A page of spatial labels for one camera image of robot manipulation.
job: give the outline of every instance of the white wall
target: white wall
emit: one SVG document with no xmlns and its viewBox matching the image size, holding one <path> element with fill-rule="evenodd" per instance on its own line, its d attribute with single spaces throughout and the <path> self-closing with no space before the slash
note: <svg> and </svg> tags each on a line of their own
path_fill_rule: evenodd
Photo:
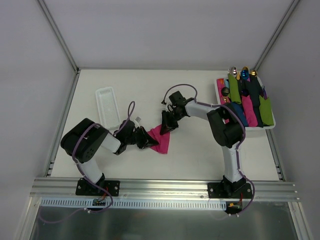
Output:
<svg viewBox="0 0 320 240">
<path fill-rule="evenodd" d="M 46 0 L 80 67 L 253 66 L 291 0 Z"/>
<path fill-rule="evenodd" d="M 35 0 L 0 2 L 0 239 L 13 239 L 74 73 Z"/>
<path fill-rule="evenodd" d="M 320 1 L 301 1 L 258 74 L 272 101 L 288 181 L 320 239 Z"/>
</svg>

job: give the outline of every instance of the pink towel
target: pink towel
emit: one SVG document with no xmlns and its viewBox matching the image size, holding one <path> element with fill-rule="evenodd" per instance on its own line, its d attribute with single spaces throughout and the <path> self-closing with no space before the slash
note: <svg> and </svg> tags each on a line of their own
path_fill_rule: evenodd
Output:
<svg viewBox="0 0 320 240">
<path fill-rule="evenodd" d="M 160 135 L 161 124 L 152 128 L 148 131 L 148 134 L 155 140 L 158 141 L 159 145 L 152 146 L 151 149 L 160 153 L 160 154 L 168 154 L 169 142 L 170 142 L 170 132 Z"/>
<path fill-rule="evenodd" d="M 254 107 L 252 105 L 250 96 L 242 96 L 241 101 L 244 109 L 244 115 L 249 127 L 258 126 L 257 117 L 255 115 Z"/>
<path fill-rule="evenodd" d="M 219 93 L 219 98 L 220 98 L 220 103 L 221 104 L 225 104 L 225 103 L 229 103 L 229 97 L 227 96 L 222 96 L 221 90 L 226 86 L 225 85 L 225 81 L 223 78 L 218 78 L 216 80 L 216 86 L 218 88 L 218 93 Z"/>
</svg>

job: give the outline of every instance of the white tray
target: white tray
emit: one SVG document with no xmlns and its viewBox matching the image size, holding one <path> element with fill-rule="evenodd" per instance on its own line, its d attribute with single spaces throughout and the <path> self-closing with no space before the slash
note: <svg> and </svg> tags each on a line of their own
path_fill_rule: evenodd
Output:
<svg viewBox="0 0 320 240">
<path fill-rule="evenodd" d="M 106 129 L 115 129 L 121 124 L 118 105 L 113 87 L 95 91 L 100 123 Z"/>
<path fill-rule="evenodd" d="M 258 78 L 258 81 L 259 81 L 260 86 L 262 86 L 262 82 L 261 82 L 260 77 L 257 77 L 257 78 Z M 222 77 L 219 77 L 219 78 L 217 78 L 217 79 L 228 79 L 228 77 L 227 77 L 227 76 L 222 76 Z M 215 80 L 214 89 L 215 89 L 216 100 L 218 101 L 218 104 L 221 104 L 220 97 L 219 97 L 217 80 Z M 246 131 L 261 131 L 261 130 L 273 129 L 273 128 L 276 126 L 276 120 L 275 120 L 275 116 L 274 116 L 274 113 L 273 113 L 273 112 L 272 112 L 272 118 L 273 118 L 273 123 L 274 123 L 273 126 L 264 126 L 264 127 L 259 127 L 259 126 L 255 126 L 255 127 L 246 126 L 246 127 L 245 127 L 245 130 L 246 130 Z"/>
</svg>

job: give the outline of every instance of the glass panel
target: glass panel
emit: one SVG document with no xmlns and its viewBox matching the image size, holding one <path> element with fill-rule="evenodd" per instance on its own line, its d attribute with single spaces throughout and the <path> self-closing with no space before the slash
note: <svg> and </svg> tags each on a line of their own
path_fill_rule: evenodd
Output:
<svg viewBox="0 0 320 240">
<path fill-rule="evenodd" d="M 75 208 L 43 207 L 48 221 L 67 217 Z M 58 224 L 36 220 L 32 240 L 297 240 L 287 203 L 254 202 L 240 217 L 222 211 L 109 209 L 84 211 Z"/>
</svg>

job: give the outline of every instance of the enclosure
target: enclosure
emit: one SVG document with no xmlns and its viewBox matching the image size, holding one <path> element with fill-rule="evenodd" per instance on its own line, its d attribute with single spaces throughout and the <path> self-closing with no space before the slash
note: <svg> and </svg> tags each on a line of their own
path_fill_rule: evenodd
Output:
<svg viewBox="0 0 320 240">
<path fill-rule="evenodd" d="M 317 239 L 319 7 L 316 0 L 2 2 L 2 239 Z M 232 66 L 257 71 L 274 116 L 272 126 L 245 131 L 241 170 L 255 195 L 244 213 L 229 217 L 230 200 L 210 197 L 226 157 L 208 121 L 185 117 L 167 154 L 99 148 L 94 159 L 107 180 L 119 181 L 118 196 L 104 213 L 70 216 L 97 197 L 76 195 L 83 175 L 60 143 L 85 118 L 102 124 L 96 90 L 113 88 L 121 122 L 135 101 L 131 119 L 149 131 L 162 124 L 161 102 L 174 85 L 192 85 L 197 100 L 219 104 L 217 80 Z M 195 95 L 188 86 L 174 90 Z M 241 207 L 242 200 L 250 202 L 234 199 Z"/>
</svg>

